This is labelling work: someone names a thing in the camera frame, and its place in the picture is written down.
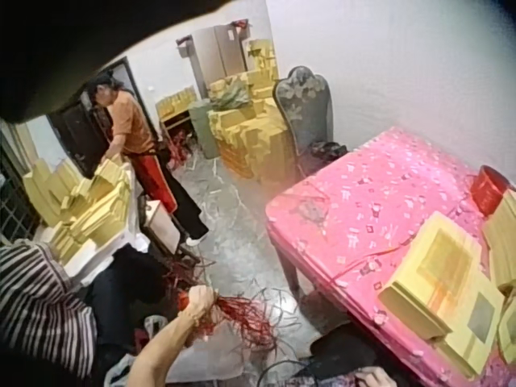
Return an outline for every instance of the chair backrest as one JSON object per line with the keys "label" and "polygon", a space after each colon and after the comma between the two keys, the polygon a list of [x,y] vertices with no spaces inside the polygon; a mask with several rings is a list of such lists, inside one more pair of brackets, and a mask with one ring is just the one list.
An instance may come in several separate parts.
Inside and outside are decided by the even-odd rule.
{"label": "chair backrest", "polygon": [[273,97],[292,131],[298,155],[315,141],[332,141],[333,112],[326,79],[305,66],[295,67],[276,83]]}

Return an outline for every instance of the striped shirt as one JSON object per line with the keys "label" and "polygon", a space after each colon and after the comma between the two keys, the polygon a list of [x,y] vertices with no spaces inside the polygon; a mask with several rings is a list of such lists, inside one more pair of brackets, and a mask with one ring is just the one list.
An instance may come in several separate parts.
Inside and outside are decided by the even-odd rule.
{"label": "striped shirt", "polygon": [[72,291],[47,245],[20,240],[0,248],[0,339],[5,345],[84,378],[93,366],[96,338],[91,308]]}

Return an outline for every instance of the pink tablecloth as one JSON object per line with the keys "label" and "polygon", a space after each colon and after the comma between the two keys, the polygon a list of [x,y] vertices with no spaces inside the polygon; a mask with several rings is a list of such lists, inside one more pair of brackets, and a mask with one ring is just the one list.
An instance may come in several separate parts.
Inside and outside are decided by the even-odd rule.
{"label": "pink tablecloth", "polygon": [[[511,372],[497,348],[484,374],[468,381],[377,298],[410,236],[434,211],[483,243],[482,217],[468,196],[474,173],[428,142],[392,128],[267,206],[272,242],[429,386],[509,384]],[[489,275],[486,256],[482,270]]]}

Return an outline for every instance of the red plastic container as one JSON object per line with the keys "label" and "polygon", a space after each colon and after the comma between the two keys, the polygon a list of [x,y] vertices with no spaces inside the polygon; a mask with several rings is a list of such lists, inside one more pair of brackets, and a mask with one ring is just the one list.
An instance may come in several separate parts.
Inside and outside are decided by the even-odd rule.
{"label": "red plastic container", "polygon": [[509,181],[501,173],[488,165],[482,165],[470,190],[478,209],[488,216],[497,209],[509,187]]}

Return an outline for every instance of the ornate chair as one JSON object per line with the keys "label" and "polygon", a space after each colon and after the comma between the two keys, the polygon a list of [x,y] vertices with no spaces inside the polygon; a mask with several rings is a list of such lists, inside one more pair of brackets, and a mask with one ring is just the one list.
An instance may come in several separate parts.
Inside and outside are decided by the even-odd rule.
{"label": "ornate chair", "polygon": [[327,163],[311,155],[310,145],[332,141],[333,137],[328,82],[307,67],[298,66],[276,83],[273,97],[292,133],[299,172],[302,177],[316,173]]}

